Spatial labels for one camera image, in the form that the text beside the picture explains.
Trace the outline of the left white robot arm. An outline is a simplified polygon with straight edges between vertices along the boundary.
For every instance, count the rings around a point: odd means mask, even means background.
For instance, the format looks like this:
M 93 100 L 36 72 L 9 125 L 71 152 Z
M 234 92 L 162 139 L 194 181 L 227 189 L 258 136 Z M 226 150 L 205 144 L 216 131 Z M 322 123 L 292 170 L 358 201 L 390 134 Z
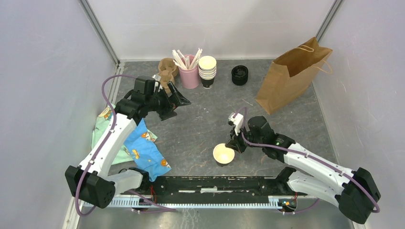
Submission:
M 175 117 L 177 107 L 191 104 L 173 83 L 169 82 L 168 87 L 171 94 L 157 80 L 137 78 L 134 88 L 111 108 L 110 123 L 95 148 L 79 165 L 66 169 L 65 178 L 80 216 L 80 201 L 105 208 L 118 194 L 134 190 L 142 195 L 149 191 L 146 172 L 128 169 L 111 176 L 108 172 L 124 141 L 149 112 L 156 112 L 163 121 Z

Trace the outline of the black paper coffee cup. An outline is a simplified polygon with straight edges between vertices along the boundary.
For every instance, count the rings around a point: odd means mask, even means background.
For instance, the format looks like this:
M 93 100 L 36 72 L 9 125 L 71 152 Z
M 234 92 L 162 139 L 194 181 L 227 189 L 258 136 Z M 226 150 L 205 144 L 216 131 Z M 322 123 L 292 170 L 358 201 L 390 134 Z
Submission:
M 234 157 L 235 151 L 225 146 L 225 143 L 218 144 L 213 149 L 213 157 L 218 166 L 224 167 L 230 164 Z

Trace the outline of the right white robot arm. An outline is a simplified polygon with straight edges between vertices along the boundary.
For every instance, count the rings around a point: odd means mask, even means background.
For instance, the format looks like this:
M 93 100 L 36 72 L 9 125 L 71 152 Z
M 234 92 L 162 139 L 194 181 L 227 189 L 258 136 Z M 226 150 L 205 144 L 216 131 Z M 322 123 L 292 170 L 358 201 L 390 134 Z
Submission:
M 294 139 L 275 133 L 263 116 L 246 121 L 244 115 L 231 113 L 228 124 L 233 129 L 227 148 L 243 153 L 247 147 L 257 147 L 267 157 L 287 165 L 276 181 L 280 194 L 309 194 L 336 206 L 358 224 L 380 212 L 381 194 L 368 170 L 343 167 L 312 153 Z

